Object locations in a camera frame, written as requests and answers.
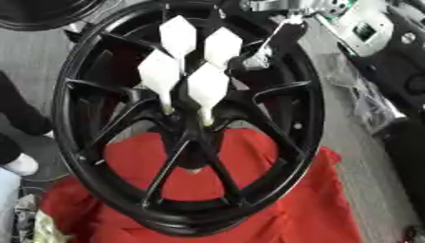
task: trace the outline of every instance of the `person's leg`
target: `person's leg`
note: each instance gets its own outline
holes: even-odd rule
[[[0,71],[0,113],[10,124],[31,136],[41,136],[52,130],[50,120],[28,104],[9,77]]]
[[[4,134],[0,134],[0,166],[19,176],[37,172],[38,163],[23,153],[21,147]]]

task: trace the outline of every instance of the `wire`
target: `wire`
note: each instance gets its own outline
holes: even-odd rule
[[[61,179],[61,178],[66,178],[69,175],[71,175],[71,174],[70,173],[65,173],[65,174],[63,174],[61,176],[58,176],[56,178],[49,178],[49,179],[22,178],[22,180],[28,181],[28,182],[53,182],[53,181],[56,181],[56,180]]]

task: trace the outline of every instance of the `shoe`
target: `shoe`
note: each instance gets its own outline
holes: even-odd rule
[[[38,162],[32,157],[22,153],[18,159],[3,165],[3,167],[18,176],[34,175],[38,171]]]

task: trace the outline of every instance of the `wheel rim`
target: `wheel rim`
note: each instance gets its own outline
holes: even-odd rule
[[[195,119],[191,115],[193,110],[185,110],[184,105],[181,110],[177,108],[176,113],[183,114],[180,119],[185,122],[171,122],[170,118],[165,118],[158,112],[160,109],[157,98],[148,90],[135,89],[132,87],[134,84],[119,84],[120,87],[118,87],[114,81],[112,83],[105,82],[104,77],[97,78],[96,82],[88,81],[93,73],[99,74],[99,71],[93,71],[91,68],[94,68],[95,63],[102,61],[106,50],[108,53],[116,55],[117,52],[114,51],[124,47],[125,51],[131,53],[131,58],[125,59],[124,64],[120,62],[120,65],[129,65],[125,68],[134,72],[136,65],[151,51],[150,46],[155,45],[154,42],[158,38],[155,29],[163,16],[181,14],[197,28],[200,28],[212,9],[213,5],[208,2],[181,1],[171,5],[164,14],[164,7],[160,3],[151,2],[137,4],[113,14],[96,25],[77,44],[61,71],[55,90],[53,116],[56,137],[69,168],[91,192],[102,198],[109,206],[132,217],[138,223],[164,234],[183,236],[216,234],[239,224],[247,216],[267,207],[287,193],[302,177],[317,151],[322,136],[323,95],[321,87],[312,64],[299,47],[295,47],[284,60],[274,60],[272,67],[267,70],[231,72],[230,75],[246,84],[249,90],[231,90],[225,100],[214,110],[217,117],[215,126],[209,129],[200,129],[201,131],[194,128],[196,125],[191,122]],[[243,36],[244,44],[246,44],[245,52],[259,47],[261,40],[267,37],[272,30],[271,23],[269,26],[256,26],[237,18],[230,18],[227,21],[227,25],[233,31],[241,37]],[[263,87],[263,83],[255,82],[258,78],[264,77],[267,78],[265,80],[270,80],[271,84]],[[91,128],[82,125],[87,123],[85,120],[87,118],[78,115],[82,111],[76,102],[79,97],[91,97],[91,92],[87,90],[93,90],[96,94],[101,92],[105,97],[100,99],[98,95],[96,96],[98,100],[94,99],[96,102],[90,104],[94,107],[92,107],[93,109],[97,110],[96,114],[89,119],[91,123],[97,122],[97,124],[88,125]],[[180,87],[173,91],[175,92],[174,97],[179,97],[178,90],[181,90]],[[102,124],[107,122],[102,119],[105,117],[102,113],[102,106],[107,101],[107,95],[111,94],[115,97],[114,99],[122,99],[129,103],[126,106],[126,111],[129,113],[121,113],[121,115],[134,115],[125,122],[123,121],[128,117],[122,116],[124,120],[118,122],[118,126],[110,126],[111,123],[109,123],[106,129],[102,127]],[[266,103],[268,110],[271,110],[273,114],[281,111],[279,114],[273,115],[272,120],[253,102],[254,100],[262,101],[269,96],[292,99],[287,106],[279,106],[279,102],[282,100],[277,98],[274,99],[277,101],[274,105],[277,106]],[[291,117],[291,119],[288,121],[282,117]],[[102,168],[94,166],[94,162],[102,159],[102,152],[87,145],[93,142],[93,137],[95,137],[94,140],[98,137],[101,141],[99,142],[100,147],[105,146],[112,135],[140,118],[152,121],[159,127],[165,127],[161,129],[161,136],[174,145],[175,149],[173,150],[173,147],[170,149],[172,152],[179,151],[193,137],[204,138],[205,136],[219,135],[222,134],[225,124],[247,120],[276,142],[280,157],[262,178],[239,190],[237,186],[235,188],[232,178],[228,177],[228,172],[225,166],[222,166],[218,156],[212,152],[214,150],[208,147],[208,144],[215,140],[199,139],[196,144],[205,148],[204,156],[206,154],[209,157],[208,165],[221,179],[226,194],[223,198],[201,202],[181,202],[168,198],[159,200],[157,191],[153,190],[156,188],[155,186],[151,187],[151,190],[143,192],[114,174],[106,163]],[[303,129],[295,129],[294,122],[300,122]],[[170,128],[167,126],[192,127],[189,130],[193,132],[197,129],[197,133],[196,135],[191,133],[192,136],[188,138],[185,137],[187,133],[182,132],[183,129],[177,132],[164,132]],[[105,131],[112,131],[112,133],[106,138],[101,138],[99,134]]]

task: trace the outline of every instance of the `black pants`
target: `black pants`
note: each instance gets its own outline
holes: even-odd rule
[[[13,127],[31,136],[41,136],[52,130],[49,119],[24,100],[13,82],[2,71],[0,113],[8,118]],[[21,153],[22,150],[15,141],[0,134],[0,165],[14,161]]]

